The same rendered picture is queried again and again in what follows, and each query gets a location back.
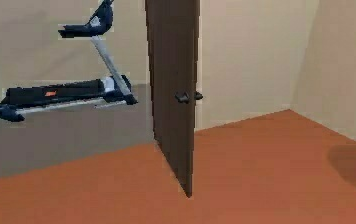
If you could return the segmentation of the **dark brown room door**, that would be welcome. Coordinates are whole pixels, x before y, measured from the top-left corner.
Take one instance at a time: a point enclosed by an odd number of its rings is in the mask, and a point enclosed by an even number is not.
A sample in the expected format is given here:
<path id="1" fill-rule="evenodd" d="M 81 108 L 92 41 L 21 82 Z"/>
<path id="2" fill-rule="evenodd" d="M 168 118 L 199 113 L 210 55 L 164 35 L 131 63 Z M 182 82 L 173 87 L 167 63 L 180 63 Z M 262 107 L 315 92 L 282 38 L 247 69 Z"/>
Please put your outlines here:
<path id="1" fill-rule="evenodd" d="M 199 0 L 146 0 L 154 137 L 192 195 Z M 188 104 L 174 95 L 186 92 Z"/>

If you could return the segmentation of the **black treadmill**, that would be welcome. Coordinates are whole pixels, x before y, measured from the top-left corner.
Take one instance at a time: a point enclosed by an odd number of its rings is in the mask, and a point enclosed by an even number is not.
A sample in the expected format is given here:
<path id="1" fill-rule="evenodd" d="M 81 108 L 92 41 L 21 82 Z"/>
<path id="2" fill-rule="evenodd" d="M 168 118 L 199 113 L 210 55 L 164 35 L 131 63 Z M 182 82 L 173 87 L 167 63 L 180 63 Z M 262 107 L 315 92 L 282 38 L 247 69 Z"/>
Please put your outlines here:
<path id="1" fill-rule="evenodd" d="M 0 101 L 0 119 L 25 120 L 24 114 L 103 102 L 100 106 L 134 105 L 138 101 L 129 79 L 120 74 L 101 36 L 113 25 L 114 0 L 103 0 L 85 24 L 65 24 L 58 31 L 65 38 L 89 38 L 110 75 L 100 79 L 35 87 L 11 87 Z"/>

